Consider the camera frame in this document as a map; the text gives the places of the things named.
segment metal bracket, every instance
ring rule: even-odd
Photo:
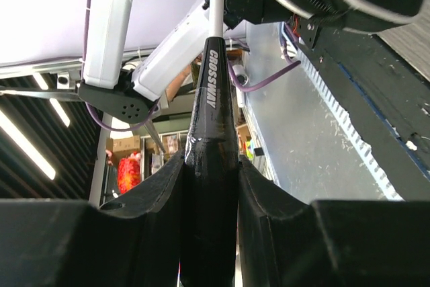
[[[149,109],[154,104],[138,94],[93,87],[84,82],[81,83],[78,94],[82,101],[128,124],[146,120]]]
[[[310,23],[307,19],[300,18],[297,31],[308,48],[315,47],[320,33],[320,28],[317,25]]]
[[[0,95],[19,95],[38,99],[57,99],[58,101],[82,101],[75,90],[71,89],[33,89],[27,87],[0,87]]]
[[[76,88],[76,81],[69,72],[60,72],[56,78],[56,88],[73,90]]]

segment ceiling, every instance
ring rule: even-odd
[[[54,76],[44,75],[44,79],[54,87]],[[0,80],[0,85],[37,87],[32,77]],[[48,100],[14,95],[0,97],[0,111],[56,172],[53,180],[48,178],[0,128],[0,198],[88,199],[100,128],[84,104],[60,104],[70,118],[68,128]]]
[[[153,48],[197,0],[133,0],[126,50]],[[81,56],[86,0],[0,0],[0,65]],[[245,35],[241,24],[231,36]]]

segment white shaft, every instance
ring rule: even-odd
[[[224,36],[224,0],[209,0],[209,37]]]

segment fluorescent light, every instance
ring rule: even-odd
[[[38,152],[30,141],[16,128],[15,124],[0,110],[0,128],[22,149],[22,151],[48,176],[55,178],[55,170],[47,160]]]
[[[48,90],[49,89],[48,84],[45,82],[43,76],[41,76],[40,73],[34,73],[33,78],[36,80],[36,82],[39,84],[39,87],[42,90]]]
[[[130,125],[118,120],[117,118],[112,118],[112,128],[115,129],[129,129]],[[131,131],[125,131],[125,132],[119,132],[119,131],[111,131],[110,132],[110,138],[112,139],[123,139],[123,138],[129,138],[133,137],[133,132]]]
[[[60,105],[60,102],[58,102],[57,99],[49,99],[49,102],[52,104],[52,107],[54,107],[56,113],[58,114],[60,119],[64,122],[66,127],[69,127],[70,126],[70,119],[67,116],[64,109],[62,108],[62,106]]]
[[[45,80],[44,80],[43,76],[41,76],[41,74],[34,73],[33,78],[36,80],[37,84],[39,84],[39,87],[42,90],[49,89],[48,84],[45,82]],[[52,107],[54,108],[54,110],[56,111],[56,113],[58,114],[58,116],[60,117],[62,122],[64,123],[64,125],[66,127],[69,127],[70,126],[70,118],[67,116],[66,112],[64,111],[64,109],[60,105],[60,102],[58,102],[57,99],[49,99],[49,102],[51,103]]]

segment white backdrop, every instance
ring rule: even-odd
[[[133,0],[126,50],[152,48],[196,0]],[[0,65],[81,56],[86,0],[0,0]],[[244,36],[241,24],[229,36]]]

